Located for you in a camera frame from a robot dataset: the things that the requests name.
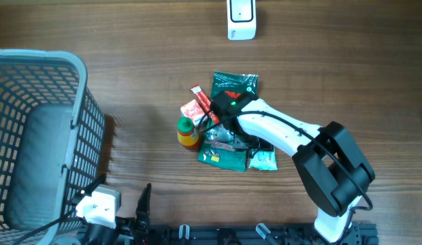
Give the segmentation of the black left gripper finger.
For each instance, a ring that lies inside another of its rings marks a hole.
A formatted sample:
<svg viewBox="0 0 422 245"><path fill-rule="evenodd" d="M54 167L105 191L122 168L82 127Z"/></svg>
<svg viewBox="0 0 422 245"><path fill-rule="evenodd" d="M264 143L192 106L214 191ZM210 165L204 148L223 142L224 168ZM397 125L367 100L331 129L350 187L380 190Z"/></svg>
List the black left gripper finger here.
<svg viewBox="0 0 422 245"><path fill-rule="evenodd" d="M142 191L140 198L137 201L136 226L139 229L146 230L150 226L150 194L152 190L151 183L148 183Z"/></svg>
<svg viewBox="0 0 422 245"><path fill-rule="evenodd" d="M102 174L100 177L96 178L92 181L89 185L84 187L81 191L75 193L73 198L71 199L72 204L79 204L81 200L86 196L91 196L92 192L100 185L106 182L106 175Z"/></svg>

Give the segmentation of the green 3M gloves packet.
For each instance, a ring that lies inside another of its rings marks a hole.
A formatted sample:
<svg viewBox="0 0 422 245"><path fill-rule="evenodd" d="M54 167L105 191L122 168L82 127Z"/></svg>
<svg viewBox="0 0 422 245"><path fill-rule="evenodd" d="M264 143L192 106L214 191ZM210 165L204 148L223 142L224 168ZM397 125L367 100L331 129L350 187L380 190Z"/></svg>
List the green 3M gloves packet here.
<svg viewBox="0 0 422 245"><path fill-rule="evenodd" d="M258 81L257 74L215 71L210 98L221 91L232 98L244 92L257 93ZM245 172L247 153L233 148L233 137L234 134L222 125L205 132L197 160L222 169Z"/></svg>

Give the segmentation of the red sauce bottle green cap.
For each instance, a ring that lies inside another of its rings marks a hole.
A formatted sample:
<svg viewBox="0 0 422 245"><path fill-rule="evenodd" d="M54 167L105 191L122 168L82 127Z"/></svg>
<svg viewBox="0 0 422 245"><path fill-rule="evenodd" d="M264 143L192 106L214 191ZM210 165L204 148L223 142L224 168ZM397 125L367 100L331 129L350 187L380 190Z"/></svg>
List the red sauce bottle green cap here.
<svg viewBox="0 0 422 245"><path fill-rule="evenodd" d="M199 134L188 117L181 117L177 123L177 136L179 143L187 149L197 149L199 146Z"/></svg>

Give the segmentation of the red stick sachet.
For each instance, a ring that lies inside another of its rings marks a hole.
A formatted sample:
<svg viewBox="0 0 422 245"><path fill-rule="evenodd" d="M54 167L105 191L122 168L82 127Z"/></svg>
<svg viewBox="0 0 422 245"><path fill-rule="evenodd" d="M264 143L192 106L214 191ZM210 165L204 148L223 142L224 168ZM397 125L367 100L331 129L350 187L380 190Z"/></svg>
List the red stick sachet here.
<svg viewBox="0 0 422 245"><path fill-rule="evenodd" d="M196 84L191 88L191 91L195 94L196 98L199 100L200 105L205 112L208 112L210 119L214 124L219 123L219 119L216 114L210 109L211 100L201 89L200 85Z"/></svg>

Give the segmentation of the red white small box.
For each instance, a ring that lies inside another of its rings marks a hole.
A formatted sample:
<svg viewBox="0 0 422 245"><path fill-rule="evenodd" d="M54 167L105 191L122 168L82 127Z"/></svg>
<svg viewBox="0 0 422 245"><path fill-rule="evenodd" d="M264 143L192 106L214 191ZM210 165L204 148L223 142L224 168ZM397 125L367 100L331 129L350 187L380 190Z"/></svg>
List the red white small box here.
<svg viewBox="0 0 422 245"><path fill-rule="evenodd" d="M208 116L200 104L195 100L182 105L180 111L183 117L190 118L195 127L201 127L208 121Z"/></svg>

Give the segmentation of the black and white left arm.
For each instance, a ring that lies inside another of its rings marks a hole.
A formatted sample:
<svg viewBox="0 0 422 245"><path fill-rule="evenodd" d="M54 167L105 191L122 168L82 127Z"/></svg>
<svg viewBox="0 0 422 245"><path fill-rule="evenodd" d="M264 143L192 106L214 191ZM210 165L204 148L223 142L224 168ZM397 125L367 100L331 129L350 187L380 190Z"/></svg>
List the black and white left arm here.
<svg viewBox="0 0 422 245"><path fill-rule="evenodd" d="M137 201L135 217L116 215L121 206L121 192L106 184L102 175L72 197L75 214L82 227L74 235L62 235L52 243L58 244L115 244L120 236L131 242L147 244L150 234L150 194L148 183Z"/></svg>

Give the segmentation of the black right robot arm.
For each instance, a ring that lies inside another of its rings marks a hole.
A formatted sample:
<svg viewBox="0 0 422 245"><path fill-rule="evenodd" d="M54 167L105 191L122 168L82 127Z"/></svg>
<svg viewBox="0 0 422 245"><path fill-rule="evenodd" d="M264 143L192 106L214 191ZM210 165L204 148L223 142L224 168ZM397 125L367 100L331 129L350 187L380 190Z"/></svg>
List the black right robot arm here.
<svg viewBox="0 0 422 245"><path fill-rule="evenodd" d="M300 121L249 92L236 98L219 92L210 109L220 125L247 137L249 148L263 140L293 159L308 196L319 209L314 229L325 242L343 242L351 232L354 213L372 210L367 190L375 179L374 170L340 123L322 127Z"/></svg>

